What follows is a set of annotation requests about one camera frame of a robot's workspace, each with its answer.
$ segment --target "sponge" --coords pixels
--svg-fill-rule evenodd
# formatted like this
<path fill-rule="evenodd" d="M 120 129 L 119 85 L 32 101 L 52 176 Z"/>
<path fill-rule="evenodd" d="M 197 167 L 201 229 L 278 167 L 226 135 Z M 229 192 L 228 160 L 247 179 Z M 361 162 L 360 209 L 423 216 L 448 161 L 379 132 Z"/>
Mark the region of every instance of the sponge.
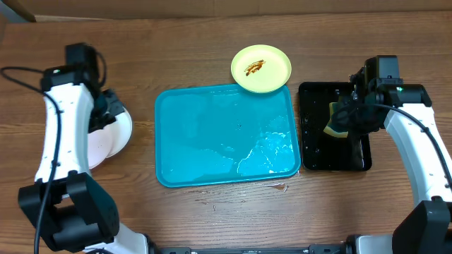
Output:
<path fill-rule="evenodd" d="M 333 124 L 333 122 L 331 121 L 331 116 L 334 114 L 334 112 L 339 110 L 340 105 L 340 102 L 330 103 L 330 121 L 326 124 L 323 132 L 336 138 L 346 138 L 348 137 L 348 131 L 341 126 Z"/>

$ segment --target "yellow plate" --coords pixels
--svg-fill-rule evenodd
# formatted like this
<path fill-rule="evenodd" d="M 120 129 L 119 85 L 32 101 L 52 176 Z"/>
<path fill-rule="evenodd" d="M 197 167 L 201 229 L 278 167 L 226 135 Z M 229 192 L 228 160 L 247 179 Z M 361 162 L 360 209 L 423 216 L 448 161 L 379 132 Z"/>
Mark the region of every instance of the yellow plate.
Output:
<path fill-rule="evenodd" d="M 289 80 L 292 66 L 279 49 L 254 45 L 242 49 L 231 63 L 232 77 L 252 92 L 272 92 Z"/>

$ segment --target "blue tray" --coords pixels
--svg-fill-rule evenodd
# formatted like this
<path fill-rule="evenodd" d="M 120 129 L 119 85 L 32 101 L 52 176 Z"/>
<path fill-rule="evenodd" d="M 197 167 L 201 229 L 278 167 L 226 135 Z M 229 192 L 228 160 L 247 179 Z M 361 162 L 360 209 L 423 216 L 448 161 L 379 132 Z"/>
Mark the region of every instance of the blue tray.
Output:
<path fill-rule="evenodd" d="M 155 172 L 167 187 L 294 175 L 302 164 L 289 89 L 268 94 L 237 84 L 160 94 Z"/>

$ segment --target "table surface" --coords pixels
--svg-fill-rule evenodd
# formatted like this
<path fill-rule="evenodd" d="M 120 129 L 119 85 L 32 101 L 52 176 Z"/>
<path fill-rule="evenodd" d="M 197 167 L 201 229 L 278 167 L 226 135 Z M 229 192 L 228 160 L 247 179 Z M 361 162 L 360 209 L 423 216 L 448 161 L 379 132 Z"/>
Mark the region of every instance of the table surface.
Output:
<path fill-rule="evenodd" d="M 365 59 L 396 54 L 405 82 L 425 85 L 451 150 L 451 27 L 452 12 L 8 25 L 0 66 L 62 65 L 64 46 L 76 42 L 104 54 L 107 87 L 127 106 L 134 131 L 127 147 L 94 169 L 93 177 L 116 201 L 121 221 L 159 246 L 307 246 L 337 243 L 349 234 L 388 234 L 410 213 L 408 177 L 385 131 L 370 135 L 374 165 L 366 173 L 302 169 L 300 176 L 277 181 L 171 189 L 155 177 L 155 98 L 173 88 L 233 83 L 232 57 L 246 46 L 269 44 L 292 62 L 288 85 L 299 128 L 301 82 L 347 81 Z M 38 75 L 14 74 L 38 85 Z M 2 79 L 0 108 L 0 250 L 31 253 L 35 230 L 17 194 L 33 183 L 40 163 L 44 102 Z"/>

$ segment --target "black container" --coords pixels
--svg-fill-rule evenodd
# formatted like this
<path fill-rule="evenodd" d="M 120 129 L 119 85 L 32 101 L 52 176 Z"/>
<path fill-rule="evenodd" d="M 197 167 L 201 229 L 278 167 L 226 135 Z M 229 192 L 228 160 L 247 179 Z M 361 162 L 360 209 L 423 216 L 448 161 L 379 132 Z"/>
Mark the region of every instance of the black container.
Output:
<path fill-rule="evenodd" d="M 366 171 L 372 166 L 369 135 L 336 138 L 323 132 L 330 120 L 330 102 L 349 99 L 353 85 L 304 82 L 299 86 L 303 167 L 310 170 Z"/>

